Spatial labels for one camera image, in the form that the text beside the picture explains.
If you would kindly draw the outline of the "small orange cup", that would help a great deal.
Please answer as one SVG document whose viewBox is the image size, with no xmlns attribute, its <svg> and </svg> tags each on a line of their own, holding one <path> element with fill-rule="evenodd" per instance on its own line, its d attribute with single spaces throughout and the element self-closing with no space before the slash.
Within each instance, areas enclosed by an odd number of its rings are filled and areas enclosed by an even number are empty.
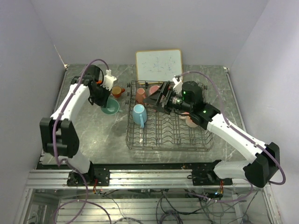
<svg viewBox="0 0 299 224">
<path fill-rule="evenodd" d="M 122 95 L 122 93 L 124 93 L 124 92 L 125 92 L 125 89 L 121 88 L 120 86 L 114 86 L 111 89 L 111 94 L 115 98 L 119 98 Z"/>
</svg>

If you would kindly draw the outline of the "mint green cup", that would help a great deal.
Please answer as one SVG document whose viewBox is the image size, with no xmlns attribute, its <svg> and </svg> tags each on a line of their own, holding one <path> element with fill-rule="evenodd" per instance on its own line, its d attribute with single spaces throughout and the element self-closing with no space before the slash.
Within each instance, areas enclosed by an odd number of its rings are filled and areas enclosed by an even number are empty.
<svg viewBox="0 0 299 224">
<path fill-rule="evenodd" d="M 102 107 L 101 111 L 106 115 L 114 115 L 118 112 L 123 112 L 123 110 L 120 109 L 120 104 L 118 101 L 111 97 L 109 97 L 107 100 L 107 106 L 105 108 Z"/>
</svg>

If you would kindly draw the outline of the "light blue mug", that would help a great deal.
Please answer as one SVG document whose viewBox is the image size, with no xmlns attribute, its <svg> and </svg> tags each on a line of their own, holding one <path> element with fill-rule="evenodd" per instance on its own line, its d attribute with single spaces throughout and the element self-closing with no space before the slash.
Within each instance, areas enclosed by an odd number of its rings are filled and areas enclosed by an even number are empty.
<svg viewBox="0 0 299 224">
<path fill-rule="evenodd" d="M 132 117 L 134 123 L 139 125 L 141 128 L 145 127 L 147 121 L 147 112 L 142 104 L 136 104 L 132 111 Z"/>
</svg>

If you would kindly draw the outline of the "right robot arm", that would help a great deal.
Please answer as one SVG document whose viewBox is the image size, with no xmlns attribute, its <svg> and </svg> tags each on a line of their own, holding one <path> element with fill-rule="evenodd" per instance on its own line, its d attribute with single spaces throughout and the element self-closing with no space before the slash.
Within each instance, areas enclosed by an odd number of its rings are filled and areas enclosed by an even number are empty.
<svg viewBox="0 0 299 224">
<path fill-rule="evenodd" d="M 216 134 L 234 147 L 245 161 L 220 161 L 207 171 L 207 181 L 215 185 L 222 179 L 246 179 L 252 185 L 263 188 L 280 167 L 280 149 L 277 144 L 258 140 L 224 118 L 219 109 L 204 101 L 203 90 L 198 83 L 188 81 L 163 84 L 144 103 L 159 112 L 184 112 L 191 121 Z"/>
</svg>

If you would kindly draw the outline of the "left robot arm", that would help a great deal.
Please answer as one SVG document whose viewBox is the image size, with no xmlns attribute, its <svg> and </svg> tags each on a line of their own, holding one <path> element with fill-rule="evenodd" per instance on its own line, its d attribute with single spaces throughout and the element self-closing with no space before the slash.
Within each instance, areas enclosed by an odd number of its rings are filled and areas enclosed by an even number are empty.
<svg viewBox="0 0 299 224">
<path fill-rule="evenodd" d="M 94 164 L 79 150 L 74 121 L 86 101 L 106 108 L 115 81 L 109 68 L 103 72 L 96 65 L 85 66 L 81 75 L 71 80 L 68 93 L 57 110 L 40 121 L 43 151 L 52 155 L 57 165 L 71 168 L 68 186 L 108 185 L 109 173 L 97 172 Z"/>
</svg>

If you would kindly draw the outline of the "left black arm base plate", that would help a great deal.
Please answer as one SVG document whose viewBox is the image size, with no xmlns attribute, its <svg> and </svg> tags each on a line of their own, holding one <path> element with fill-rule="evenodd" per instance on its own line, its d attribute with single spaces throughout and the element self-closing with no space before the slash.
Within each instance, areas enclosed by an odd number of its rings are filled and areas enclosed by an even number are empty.
<svg viewBox="0 0 299 224">
<path fill-rule="evenodd" d="M 108 186 L 110 182 L 110 171 L 100 165 L 91 164 L 87 173 L 82 174 L 88 186 Z M 75 171 L 69 172 L 67 186 L 85 186 L 82 176 Z"/>
</svg>

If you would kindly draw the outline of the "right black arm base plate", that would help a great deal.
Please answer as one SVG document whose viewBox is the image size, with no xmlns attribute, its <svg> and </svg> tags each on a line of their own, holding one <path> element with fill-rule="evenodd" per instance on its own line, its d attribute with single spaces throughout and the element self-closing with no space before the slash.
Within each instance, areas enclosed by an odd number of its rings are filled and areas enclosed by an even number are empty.
<svg viewBox="0 0 299 224">
<path fill-rule="evenodd" d="M 232 185 L 231 178 L 221 179 L 214 172 L 215 166 L 221 162 L 221 160 L 215 160 L 213 162 L 200 162 L 200 163 L 187 163 L 185 169 L 191 169 L 191 174 L 187 176 L 187 179 L 192 180 L 193 186 L 212 186 L 220 185 L 221 182 L 224 185 Z"/>
</svg>

